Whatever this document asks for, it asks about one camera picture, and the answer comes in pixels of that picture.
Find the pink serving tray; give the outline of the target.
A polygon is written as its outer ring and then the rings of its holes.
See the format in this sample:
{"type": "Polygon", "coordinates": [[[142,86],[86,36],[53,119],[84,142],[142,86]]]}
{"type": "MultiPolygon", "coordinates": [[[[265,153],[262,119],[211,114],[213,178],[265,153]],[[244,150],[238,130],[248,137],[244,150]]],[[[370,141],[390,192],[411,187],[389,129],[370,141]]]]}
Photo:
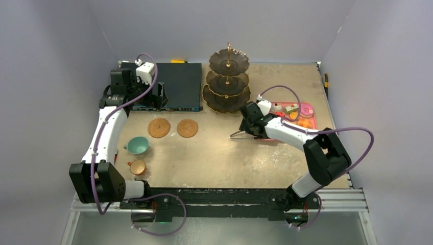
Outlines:
{"type": "Polygon", "coordinates": [[[267,139],[302,146],[308,139],[314,138],[306,134],[307,131],[317,131],[315,112],[309,103],[263,100],[258,106],[264,116],[277,116],[264,127],[267,139]]]}

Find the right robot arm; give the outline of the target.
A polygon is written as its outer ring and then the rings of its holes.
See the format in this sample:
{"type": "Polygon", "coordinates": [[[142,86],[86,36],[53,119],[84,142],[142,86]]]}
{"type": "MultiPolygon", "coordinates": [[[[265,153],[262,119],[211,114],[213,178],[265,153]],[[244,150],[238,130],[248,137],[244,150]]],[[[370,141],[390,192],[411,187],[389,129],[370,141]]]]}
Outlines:
{"type": "Polygon", "coordinates": [[[284,188],[294,208],[337,179],[351,160],[335,132],[304,128],[268,101],[240,112],[169,112],[177,134],[158,147],[160,187],[284,188]]]}

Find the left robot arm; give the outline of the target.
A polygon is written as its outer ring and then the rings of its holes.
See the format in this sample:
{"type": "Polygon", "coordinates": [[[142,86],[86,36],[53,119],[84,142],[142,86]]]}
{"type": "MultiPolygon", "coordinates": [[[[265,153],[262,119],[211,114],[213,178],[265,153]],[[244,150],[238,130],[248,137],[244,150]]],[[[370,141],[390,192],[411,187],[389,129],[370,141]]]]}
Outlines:
{"type": "Polygon", "coordinates": [[[132,199],[138,208],[145,209],[152,203],[146,181],[125,180],[114,167],[117,143],[130,110],[136,101],[152,97],[157,84],[158,66],[146,66],[145,63],[136,71],[111,72],[111,85],[99,102],[99,121],[92,142],[81,162],[69,168],[76,194],[84,204],[95,203],[99,207],[101,203],[132,199]]]}

